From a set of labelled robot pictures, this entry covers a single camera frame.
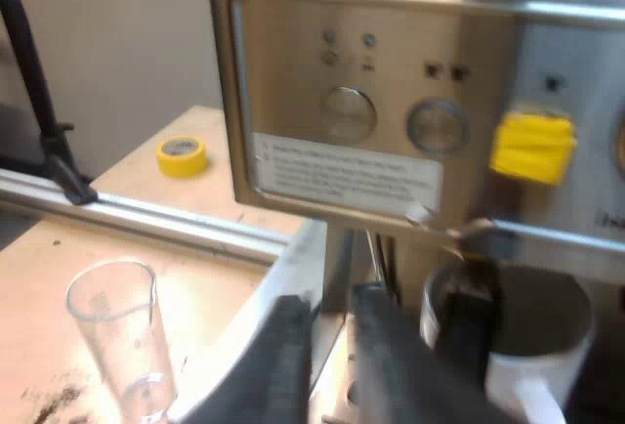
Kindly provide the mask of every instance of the espresso machine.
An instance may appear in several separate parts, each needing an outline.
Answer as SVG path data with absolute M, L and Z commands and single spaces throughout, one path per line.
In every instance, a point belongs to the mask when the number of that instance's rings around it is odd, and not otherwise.
M 379 281 L 417 335 L 449 253 L 576 279 L 596 335 L 569 408 L 622 422 L 625 0 L 211 8 L 237 201 L 328 224 L 309 422 L 355 416 L 350 287 Z M 566 123 L 553 181 L 493 163 L 520 109 Z

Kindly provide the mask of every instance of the round knob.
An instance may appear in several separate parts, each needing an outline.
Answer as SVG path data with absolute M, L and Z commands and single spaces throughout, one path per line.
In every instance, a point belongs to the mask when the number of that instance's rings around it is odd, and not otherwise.
M 328 136 L 354 143 L 369 137 L 377 117 L 375 107 L 362 92 L 335 87 L 323 101 L 321 120 Z
M 408 138 L 430 153 L 448 153 L 469 141 L 469 129 L 460 108 L 447 100 L 425 100 L 417 104 L 407 122 Z

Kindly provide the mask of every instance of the mug handle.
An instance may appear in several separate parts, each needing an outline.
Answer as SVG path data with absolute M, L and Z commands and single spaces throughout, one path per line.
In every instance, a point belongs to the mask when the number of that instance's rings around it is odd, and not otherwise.
M 529 424 L 566 424 L 560 405 L 542 377 L 523 377 L 515 394 Z

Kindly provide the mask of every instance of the beige wall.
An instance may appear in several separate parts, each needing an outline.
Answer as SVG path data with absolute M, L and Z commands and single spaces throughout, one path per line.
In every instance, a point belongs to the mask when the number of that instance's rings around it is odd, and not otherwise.
M 76 125 L 68 136 L 83 172 L 102 173 L 192 105 L 221 105 L 207 0 L 22 2 L 57 116 Z M 6 45 L 0 34 L 0 53 Z M 0 107 L 0 152 L 26 155 L 9 146 L 37 136 L 10 54 L 0 54 L 0 82 L 12 106 Z

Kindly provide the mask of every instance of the white mug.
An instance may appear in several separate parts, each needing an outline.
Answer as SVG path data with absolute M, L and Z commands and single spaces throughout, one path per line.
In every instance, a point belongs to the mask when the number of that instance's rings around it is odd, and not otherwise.
M 456 258 L 426 282 L 420 330 L 431 348 L 443 286 L 459 269 Z M 563 408 L 594 338 L 590 299 L 572 277 L 530 268 L 501 269 L 500 282 L 502 318 L 488 358 L 486 395 L 521 421 L 565 424 Z

